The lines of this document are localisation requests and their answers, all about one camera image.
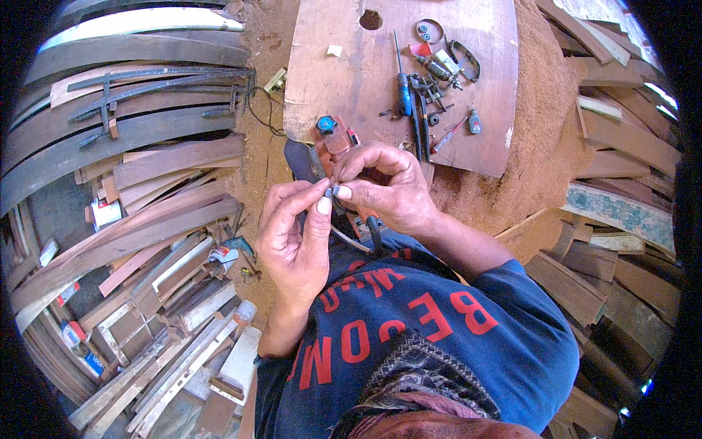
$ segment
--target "man's left hand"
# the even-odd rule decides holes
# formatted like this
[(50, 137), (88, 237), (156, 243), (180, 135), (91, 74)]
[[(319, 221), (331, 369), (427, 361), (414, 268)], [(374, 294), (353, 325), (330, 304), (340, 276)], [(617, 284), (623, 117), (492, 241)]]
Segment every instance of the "man's left hand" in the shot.
[[(325, 178), (316, 184), (294, 181), (266, 194), (254, 247), (278, 289), (276, 301), (293, 307), (312, 305), (329, 276), (331, 200)], [(308, 210), (304, 233), (297, 215)]]

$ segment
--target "hole in board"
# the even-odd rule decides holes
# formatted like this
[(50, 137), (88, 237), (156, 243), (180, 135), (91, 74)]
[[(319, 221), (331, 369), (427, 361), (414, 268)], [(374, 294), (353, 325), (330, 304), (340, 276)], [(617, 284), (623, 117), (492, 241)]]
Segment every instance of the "hole in board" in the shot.
[(380, 18), (378, 11), (366, 9), (363, 11), (363, 15), (358, 20), (358, 23), (366, 30), (377, 30), (383, 25), (383, 19)]

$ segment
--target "wooden workbench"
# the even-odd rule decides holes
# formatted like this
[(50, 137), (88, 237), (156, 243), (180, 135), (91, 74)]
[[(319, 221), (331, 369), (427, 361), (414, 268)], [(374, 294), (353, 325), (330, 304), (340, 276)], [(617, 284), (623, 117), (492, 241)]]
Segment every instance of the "wooden workbench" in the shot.
[[(378, 11), (382, 25), (366, 30), (359, 24), (364, 10)], [(418, 44), (415, 24), (423, 18), (441, 23), (449, 40), (457, 39), (478, 59), (480, 79), (462, 81), (464, 90), (449, 89), (444, 104), (455, 103), (430, 128), (438, 141), (446, 126), (469, 113), (475, 103), (482, 133), (460, 129), (432, 156), (437, 164), (500, 177), (505, 171), (512, 137), (517, 95), (517, 24), (512, 0), (382, 1), (302, 0), (293, 37), (285, 90), (284, 128), (288, 137), (312, 140), (309, 129), (326, 114), (340, 115), (361, 142), (382, 140), (393, 145), (411, 142), (409, 118), (391, 122), (397, 102), (397, 56), (392, 31), (402, 50), (405, 73), (426, 71), (409, 54)], [(330, 44), (343, 47), (341, 57), (327, 55)], [(445, 44), (432, 45), (432, 50)], [(428, 111), (435, 111), (429, 104)]]

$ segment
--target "blue painted wood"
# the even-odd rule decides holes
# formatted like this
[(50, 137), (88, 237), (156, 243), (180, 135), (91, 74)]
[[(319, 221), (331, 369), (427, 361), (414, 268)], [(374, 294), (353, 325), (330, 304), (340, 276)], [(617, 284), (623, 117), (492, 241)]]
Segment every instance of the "blue painted wood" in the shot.
[(575, 183), (568, 186), (561, 209), (629, 232), (675, 256), (673, 217), (660, 209)]

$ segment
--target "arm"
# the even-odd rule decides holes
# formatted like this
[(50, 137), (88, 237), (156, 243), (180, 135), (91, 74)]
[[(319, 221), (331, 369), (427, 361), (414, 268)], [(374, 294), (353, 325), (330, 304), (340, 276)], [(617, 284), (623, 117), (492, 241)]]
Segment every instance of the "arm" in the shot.
[[(364, 168), (390, 176), (389, 185), (357, 180)], [(375, 209), (393, 230), (417, 239), (449, 267), (467, 278), (514, 259), (492, 236), (440, 212), (429, 196), (417, 159), (390, 145), (370, 142), (353, 148), (333, 172), (342, 184), (338, 197)]]
[[(329, 276), (331, 200), (327, 178), (317, 184), (294, 181), (270, 188), (263, 202), (254, 247), (275, 285), (268, 321), (258, 342), (262, 357), (294, 353), (305, 331), (307, 314)], [(308, 210), (305, 232), (297, 215)]]

